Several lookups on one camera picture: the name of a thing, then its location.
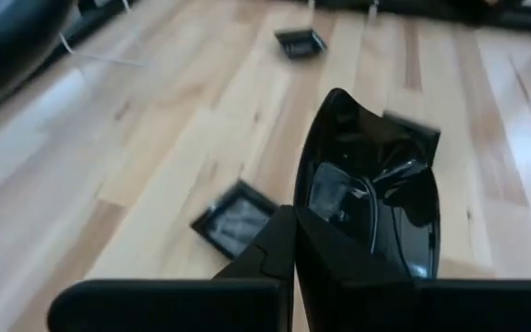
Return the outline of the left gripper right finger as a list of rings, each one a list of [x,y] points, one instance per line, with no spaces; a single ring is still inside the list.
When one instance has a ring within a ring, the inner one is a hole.
[[[311,332],[531,332],[529,279],[412,279],[308,208],[296,217]]]

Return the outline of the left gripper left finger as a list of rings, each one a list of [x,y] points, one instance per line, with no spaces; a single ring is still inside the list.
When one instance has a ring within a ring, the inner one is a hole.
[[[212,279],[92,279],[63,290],[49,332],[291,332],[296,215],[282,206]]]

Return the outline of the small black square plate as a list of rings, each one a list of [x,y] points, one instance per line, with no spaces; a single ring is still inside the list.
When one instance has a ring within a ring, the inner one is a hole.
[[[277,30],[274,36],[288,59],[318,56],[326,50],[326,44],[313,29]]]
[[[278,205],[238,180],[197,217],[190,227],[217,251],[234,260],[275,214]]]
[[[383,112],[383,118],[399,124],[422,150],[428,165],[433,166],[442,133],[439,128],[388,110]]]

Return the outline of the black scalloped round plate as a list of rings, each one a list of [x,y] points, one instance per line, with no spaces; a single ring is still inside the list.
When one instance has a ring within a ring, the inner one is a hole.
[[[314,117],[293,203],[405,274],[436,278],[441,217],[432,168],[399,124],[343,89],[331,89]]]

